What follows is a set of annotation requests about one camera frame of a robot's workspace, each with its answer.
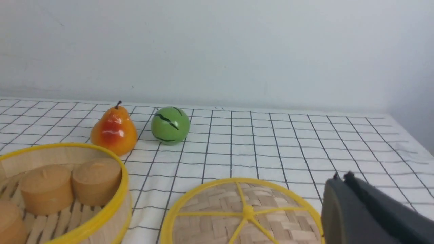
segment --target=white wall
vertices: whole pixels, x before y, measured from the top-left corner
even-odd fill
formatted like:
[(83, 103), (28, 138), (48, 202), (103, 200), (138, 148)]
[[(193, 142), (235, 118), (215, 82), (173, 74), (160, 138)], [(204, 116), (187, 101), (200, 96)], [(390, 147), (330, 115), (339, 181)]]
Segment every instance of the white wall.
[(432, 128), (419, 103), (434, 98), (418, 100), (432, 0), (2, 0), (0, 34), (0, 95), (390, 111)]

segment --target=gray object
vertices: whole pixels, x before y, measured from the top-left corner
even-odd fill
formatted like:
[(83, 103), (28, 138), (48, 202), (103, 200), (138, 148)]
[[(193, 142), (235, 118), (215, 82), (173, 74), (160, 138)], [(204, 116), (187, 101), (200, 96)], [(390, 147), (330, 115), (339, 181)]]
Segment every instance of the gray object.
[(321, 220), (328, 244), (434, 244), (434, 221), (351, 172), (327, 180)]

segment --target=basket rim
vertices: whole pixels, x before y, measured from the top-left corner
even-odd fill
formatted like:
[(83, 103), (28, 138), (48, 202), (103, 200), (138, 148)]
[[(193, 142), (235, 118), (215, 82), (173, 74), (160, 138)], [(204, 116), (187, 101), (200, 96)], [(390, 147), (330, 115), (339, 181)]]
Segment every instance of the basket rim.
[[(269, 181), (255, 179), (255, 178), (226, 178), (226, 179), (220, 179), (220, 180), (214, 180), (210, 181), (204, 184), (201, 184), (197, 186), (196, 188), (188, 191), (184, 195), (181, 196), (178, 201), (176, 201), (173, 206), (170, 208), (168, 214), (166, 215), (162, 228), (161, 228), (161, 244), (173, 244), (173, 237), (172, 237), (172, 231), (173, 231), (173, 225), (175, 223), (175, 218), (177, 217), (177, 214), (179, 213), (180, 209), (196, 194), (217, 186), (217, 185), (223, 185), (223, 184), (229, 184), (229, 183), (248, 183), (248, 184), (257, 184), (269, 187), (273, 190), (280, 191), (292, 199), (294, 199), (297, 203), (299, 203), (301, 206), (303, 206), (307, 212), (312, 216), (312, 219), (314, 220), (316, 226), (318, 227), (319, 234), (323, 236), (324, 231), (322, 228), (321, 223), (321, 216), (319, 213), (310, 205), (304, 198), (300, 197), (299, 195), (295, 194), (291, 190), (288, 190), (280, 185), (276, 185), (274, 183), (271, 183)], [(321, 243), (325, 244), (326, 241), (324, 237), (321, 238)]]
[(116, 236), (116, 238), (115, 238), (115, 240), (113, 241), (112, 244), (121, 244), (122, 240), (125, 237), (125, 234), (127, 233), (128, 229), (130, 227), (131, 218), (132, 218), (132, 209), (133, 209), (133, 197), (131, 195), (131, 192), (128, 192), (128, 195), (130, 197), (130, 209), (128, 210), (127, 221), (125, 222), (124, 226), (122, 227), (121, 231)]
[(118, 190), (116, 191), (113, 198), (108, 202), (108, 204), (95, 216), (93, 216), (91, 219), (89, 219), (84, 224), (78, 226), (77, 228), (73, 229), (72, 231), (63, 234), (55, 239), (52, 239), (46, 244), (69, 244), (69, 243), (79, 243), (92, 234), (94, 234), (96, 231), (98, 231), (106, 222), (110, 220), (110, 218), (116, 213), (116, 211), (121, 206), (122, 202), (124, 201), (125, 196), (129, 192), (128, 190), (128, 172), (127, 168), (123, 164), (122, 160), (112, 151), (105, 149), (100, 146), (92, 145), (92, 144), (86, 144), (86, 143), (55, 143), (55, 144), (47, 144), (47, 145), (38, 145), (33, 146), (29, 148), (24, 148), (21, 150), (13, 151), (10, 153), (7, 153), (3, 156), (0, 156), (0, 161), (11, 158), (16, 155), (20, 155), (27, 152), (32, 151), (38, 151), (42, 149), (49, 149), (49, 148), (61, 148), (61, 147), (77, 147), (77, 148), (89, 148), (94, 149), (98, 151), (102, 151), (109, 156), (111, 156), (114, 160), (116, 160), (119, 165), (121, 166), (121, 172), (122, 172), (122, 178), (121, 183), (119, 185)]

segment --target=white tablecloth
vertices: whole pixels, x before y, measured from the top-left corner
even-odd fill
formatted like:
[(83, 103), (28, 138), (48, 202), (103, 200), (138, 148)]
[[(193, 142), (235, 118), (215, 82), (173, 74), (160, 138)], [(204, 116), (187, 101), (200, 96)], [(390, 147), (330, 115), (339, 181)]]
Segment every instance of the white tablecloth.
[[(58, 142), (87, 142), (115, 104), (0, 100), (0, 155)], [(352, 171), (434, 219), (434, 158), (386, 114), (268, 111), (179, 106), (191, 117), (185, 142), (159, 144), (150, 132), (163, 105), (124, 104), (140, 135), (122, 157), (134, 214), (124, 243), (156, 243), (168, 209), (198, 185), (228, 177), (260, 178), (304, 197), (318, 212), (325, 181)]]

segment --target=woven bamboo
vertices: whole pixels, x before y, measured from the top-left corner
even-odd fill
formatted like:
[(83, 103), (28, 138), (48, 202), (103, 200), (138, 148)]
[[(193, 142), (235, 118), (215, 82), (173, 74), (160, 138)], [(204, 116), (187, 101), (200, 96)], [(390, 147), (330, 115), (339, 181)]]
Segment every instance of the woven bamboo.
[[(30, 170), (61, 164), (70, 170), (95, 158), (114, 158), (122, 167), (118, 192), (106, 205), (90, 207), (73, 204), (58, 213), (35, 216), (27, 213), (19, 180)], [(24, 149), (0, 158), (0, 199), (12, 201), (21, 211), (28, 230), (28, 244), (109, 244), (120, 243), (131, 219), (128, 174), (119, 158), (111, 152), (88, 144), (54, 144)]]
[(180, 199), (164, 222), (162, 235), (172, 234), (162, 244), (324, 243), (318, 213), (300, 197), (256, 179), (225, 180)]

